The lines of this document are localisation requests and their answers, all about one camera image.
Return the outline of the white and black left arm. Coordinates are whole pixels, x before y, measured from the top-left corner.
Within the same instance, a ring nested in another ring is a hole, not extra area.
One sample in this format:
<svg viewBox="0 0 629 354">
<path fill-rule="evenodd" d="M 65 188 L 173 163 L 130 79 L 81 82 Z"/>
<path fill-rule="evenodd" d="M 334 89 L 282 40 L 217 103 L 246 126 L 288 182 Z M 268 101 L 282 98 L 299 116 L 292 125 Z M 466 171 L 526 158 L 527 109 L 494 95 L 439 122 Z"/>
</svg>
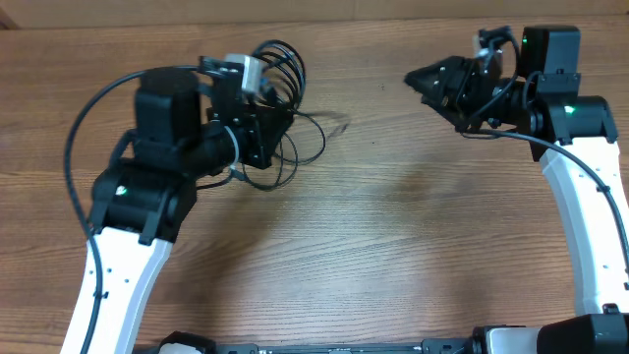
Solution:
<svg viewBox="0 0 629 354">
<path fill-rule="evenodd" d="M 136 126 L 114 148 L 93 183 L 90 210 L 79 210 L 86 265 L 62 349 L 129 353 L 158 275 L 200 179 L 231 178 L 238 163 L 269 167 L 294 109 L 262 85 L 246 91 L 240 66 L 201 81 L 190 66 L 136 73 Z"/>
</svg>

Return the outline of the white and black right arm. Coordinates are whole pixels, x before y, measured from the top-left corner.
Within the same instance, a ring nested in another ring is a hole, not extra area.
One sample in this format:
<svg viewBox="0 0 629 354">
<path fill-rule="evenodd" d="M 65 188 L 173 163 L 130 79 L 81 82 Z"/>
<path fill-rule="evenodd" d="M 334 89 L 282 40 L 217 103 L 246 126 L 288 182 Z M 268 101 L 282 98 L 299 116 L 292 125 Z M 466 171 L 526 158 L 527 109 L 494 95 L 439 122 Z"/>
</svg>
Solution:
<svg viewBox="0 0 629 354">
<path fill-rule="evenodd" d="M 529 144 L 555 198 L 577 315 L 628 311 L 628 202 L 608 102 L 581 95 L 574 26 L 482 29 L 471 58 L 450 56 L 404 82 L 466 139 Z"/>
</svg>

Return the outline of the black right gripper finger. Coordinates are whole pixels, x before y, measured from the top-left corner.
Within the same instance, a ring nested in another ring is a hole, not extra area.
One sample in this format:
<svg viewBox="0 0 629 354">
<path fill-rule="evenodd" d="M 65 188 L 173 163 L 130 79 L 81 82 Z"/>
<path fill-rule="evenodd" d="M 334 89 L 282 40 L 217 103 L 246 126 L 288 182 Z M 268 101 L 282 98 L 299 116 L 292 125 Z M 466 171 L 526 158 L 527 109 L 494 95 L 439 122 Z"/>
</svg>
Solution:
<svg viewBox="0 0 629 354">
<path fill-rule="evenodd" d="M 465 58 L 450 56 L 406 74 L 404 83 L 418 93 L 436 93 L 463 71 Z"/>
<path fill-rule="evenodd" d="M 465 128 L 465 115 L 462 113 L 456 99 L 451 94 L 447 92 L 441 92 L 435 95 L 424 94 L 422 96 L 422 104 L 430 107 L 456 129 Z"/>
</svg>

